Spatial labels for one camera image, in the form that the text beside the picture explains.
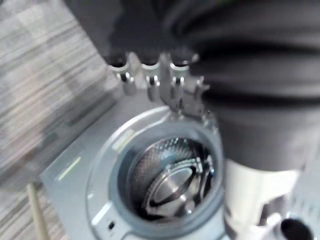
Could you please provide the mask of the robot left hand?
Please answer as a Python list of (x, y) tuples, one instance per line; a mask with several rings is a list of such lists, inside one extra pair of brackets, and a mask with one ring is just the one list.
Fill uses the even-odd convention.
[(67, 0), (107, 64), (167, 52), (204, 79), (224, 155), (224, 226), (259, 240), (320, 145), (317, 0)]

